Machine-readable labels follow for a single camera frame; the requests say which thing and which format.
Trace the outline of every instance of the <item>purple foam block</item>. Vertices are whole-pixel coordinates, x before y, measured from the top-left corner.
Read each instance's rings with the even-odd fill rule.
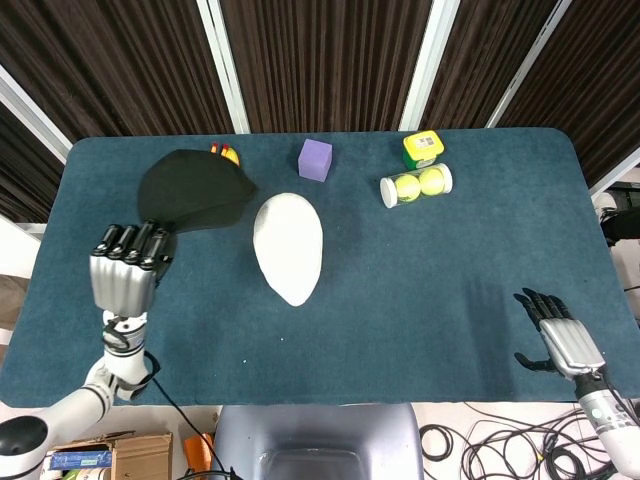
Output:
[[[328,143],[305,140],[298,157],[298,174],[310,180],[324,182],[331,167],[333,147]]]

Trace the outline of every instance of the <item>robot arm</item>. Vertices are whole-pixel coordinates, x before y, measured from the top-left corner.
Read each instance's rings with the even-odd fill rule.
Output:
[[[107,229],[90,259],[94,300],[104,309],[104,355],[75,392],[0,424],[0,480],[39,478],[51,447],[76,440],[109,412],[116,396],[134,398],[158,372],[157,361],[144,348],[146,312],[174,251],[175,238],[153,222]]]
[[[606,362],[586,327],[559,298],[523,291],[527,296],[514,296],[542,336],[549,359],[534,362],[516,353],[516,360],[529,370],[558,372],[575,382],[576,398],[616,469],[640,478],[640,423],[609,383]]]

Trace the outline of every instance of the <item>brown striped curtain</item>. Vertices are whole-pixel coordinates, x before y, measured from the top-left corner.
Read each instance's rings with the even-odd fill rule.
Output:
[[[0,63],[71,141],[233,131],[195,1],[3,0]]]
[[[462,0],[421,129],[482,128],[555,0]]]
[[[222,0],[252,132],[393,130],[426,0]]]
[[[0,214],[46,223],[62,163],[0,104]]]
[[[571,4],[499,126],[549,126],[593,185],[640,146],[640,1]]]

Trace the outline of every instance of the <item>black cable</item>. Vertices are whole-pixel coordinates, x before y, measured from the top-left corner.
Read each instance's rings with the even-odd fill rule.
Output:
[[[531,424],[501,415],[486,413],[469,404],[466,405],[475,412],[496,420],[478,420],[473,424],[467,436],[463,436],[456,430],[445,425],[430,424],[423,426],[420,428],[421,442],[428,432],[438,432],[442,435],[445,442],[444,451],[437,454],[427,452],[424,445],[422,445],[422,454],[426,460],[430,462],[440,462],[449,458],[454,449],[454,435],[456,435],[465,443],[465,448],[460,460],[460,471],[461,475],[464,475],[464,477],[469,480],[486,480],[490,478],[535,480],[536,476],[538,478],[540,477],[543,466],[546,468],[552,480],[605,480],[616,472],[611,461],[602,460],[594,455],[594,453],[606,453],[603,449],[587,444],[588,442],[597,440],[598,437],[594,436],[576,440],[565,432],[565,430],[574,423],[587,420],[584,412],[574,409],[552,420],[540,424]],[[470,439],[475,428],[483,422],[495,423],[506,428],[501,428],[481,441],[472,443]],[[540,448],[536,446],[536,443],[529,436],[530,434],[543,434],[542,446]],[[517,438],[527,442],[534,457],[534,461],[532,462],[533,468],[525,474],[516,471],[507,455],[510,445],[509,442]],[[502,443],[502,448],[499,448],[498,443]],[[580,458],[569,450],[569,448],[579,449],[585,456],[594,460],[600,466],[596,470],[587,473]],[[489,450],[500,457],[509,473],[487,472],[480,459],[480,453],[483,450]],[[562,457],[569,458],[573,466],[573,472],[556,464],[556,461]],[[424,471],[431,479],[436,480],[426,468]]]
[[[222,465],[222,462],[218,458],[218,455],[216,455],[216,452],[213,450],[213,446],[211,445],[211,443],[209,443],[209,440],[207,440],[207,437],[205,437],[204,434],[200,430],[198,430],[193,423],[191,423],[191,420],[189,420],[189,417],[187,417],[187,415],[182,411],[182,409],[178,406],[178,404],[176,404],[176,402],[173,401],[173,399],[164,390],[164,388],[162,388],[162,385],[160,385],[158,380],[153,378],[152,381],[153,383],[156,384],[156,387],[158,387],[158,390],[160,390],[160,393],[164,396],[164,398],[166,398],[167,402],[169,402],[173,406],[173,408],[175,408],[178,411],[178,413],[182,415],[182,418],[184,418],[184,421],[189,424],[189,426],[193,429],[193,431],[196,432],[200,436],[200,438],[202,438],[202,440],[207,445],[207,447],[209,447],[209,451],[211,451],[211,455],[213,456],[215,461],[218,462],[220,469],[223,471],[226,470],[226,468],[224,468],[224,466]]]
[[[640,421],[638,420],[638,417],[636,417],[635,413],[629,409],[629,406],[626,403],[624,403],[622,398],[620,398],[620,395],[618,395],[618,392],[616,392],[613,386],[609,383],[609,380],[607,379],[606,375],[602,376],[602,380],[604,381],[604,384],[606,385],[609,392],[611,392],[611,395],[613,395],[613,398],[615,399],[615,401],[618,403],[618,405],[620,405],[620,408],[624,410],[624,413],[629,415],[629,417],[631,418],[631,421],[640,427]]]
[[[571,461],[571,464],[573,465],[573,474],[564,469],[560,469],[556,464],[556,461],[562,457],[566,457]],[[560,476],[558,470],[561,470],[565,476],[572,474],[577,480],[582,480],[587,476],[587,472],[584,470],[584,465],[582,465],[580,459],[566,448],[554,448],[551,450],[544,460],[544,465],[547,468],[547,473],[551,480],[564,480]]]

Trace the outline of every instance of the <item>blue felt surface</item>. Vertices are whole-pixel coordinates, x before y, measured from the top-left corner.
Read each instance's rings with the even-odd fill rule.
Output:
[[[640,333],[599,232],[573,147],[550,129],[439,132],[450,195],[387,210],[381,176],[403,170],[389,133],[95,138],[72,150],[0,398],[44,406],[101,355],[90,250],[110,223],[137,222],[147,168],[177,148],[232,144],[260,188],[240,224],[184,234],[149,314],[148,349],[181,404],[570,400],[562,378],[520,367],[544,347],[512,294],[562,297],[640,396]],[[298,177],[305,138],[333,144],[326,183]],[[305,196],[324,229],[322,274],[305,305],[264,281],[252,247],[270,196]],[[153,387],[137,403],[164,403]]]

